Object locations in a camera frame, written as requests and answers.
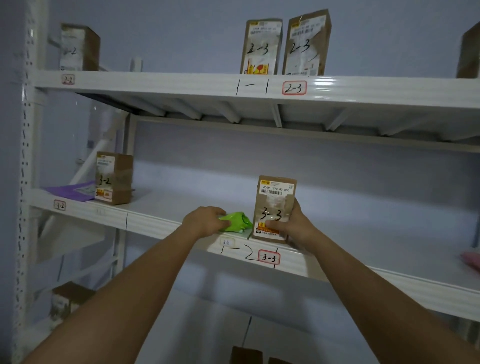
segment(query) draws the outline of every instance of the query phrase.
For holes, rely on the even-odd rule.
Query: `right hand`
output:
[[[297,199],[293,202],[290,220],[287,222],[269,220],[265,223],[268,228],[279,230],[289,235],[299,246],[311,252],[315,244],[315,235],[319,230],[308,220],[300,208]]]

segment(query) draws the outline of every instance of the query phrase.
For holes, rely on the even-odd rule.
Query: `perforated upright post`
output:
[[[20,178],[15,239],[12,363],[23,359],[21,333],[33,296],[27,292],[28,266],[35,258],[38,214],[29,204],[29,192],[37,184],[39,128],[46,94],[32,83],[36,70],[45,68],[48,31],[48,0],[28,0],[25,14],[24,74],[20,118]]]

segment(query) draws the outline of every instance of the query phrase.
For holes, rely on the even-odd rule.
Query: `left hand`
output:
[[[183,218],[181,227],[195,234],[197,239],[218,233],[231,225],[228,220],[219,220],[218,215],[226,215],[224,209],[215,206],[199,207]]]

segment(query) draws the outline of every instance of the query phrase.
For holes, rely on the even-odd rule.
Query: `metal shelving unit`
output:
[[[171,212],[162,206],[169,205],[174,198],[172,194],[136,192],[132,203],[108,206],[66,200],[39,189],[39,166],[35,165],[37,135],[49,90],[83,94],[131,113],[112,130],[124,131],[123,151],[129,154],[133,153],[139,122],[480,152],[478,80],[45,71],[48,0],[28,0],[25,24],[18,239],[15,242],[18,249],[14,363],[22,360],[22,342],[28,341],[24,338],[29,329],[26,312],[34,293],[27,290],[27,276],[29,266],[36,262],[42,214],[53,213],[50,225],[62,215],[116,228],[114,256],[102,265],[111,265],[114,276],[123,267],[127,231],[162,239],[179,226],[186,213],[201,205],[192,199],[179,203],[181,196],[176,196],[180,207]],[[95,152],[101,150],[104,142],[94,148],[80,174],[93,166]],[[77,245],[63,247],[61,254],[77,248]],[[221,234],[199,241],[196,248],[326,280],[312,256],[286,245],[248,239],[248,234]],[[375,258],[362,259],[362,249],[375,249],[368,242],[362,242],[357,248],[360,260],[425,307],[480,321],[480,279],[449,251],[435,247],[431,251],[431,263],[424,269],[392,270]],[[260,251],[276,255],[278,264],[262,262]],[[405,261],[415,261],[421,254],[408,244],[397,246],[393,251],[396,259]]]

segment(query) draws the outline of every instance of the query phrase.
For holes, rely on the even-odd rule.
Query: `hand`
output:
[[[280,230],[280,232],[289,235],[293,241],[312,252],[316,243],[315,236],[319,230],[308,220],[300,208],[297,199],[293,202],[293,209],[290,220],[287,222],[269,220],[265,222],[268,228]]]
[[[226,229],[231,222],[219,220],[218,215],[226,215],[225,210],[214,207],[199,207],[183,218],[181,227],[194,234],[196,239],[206,238],[217,233],[220,229]]]

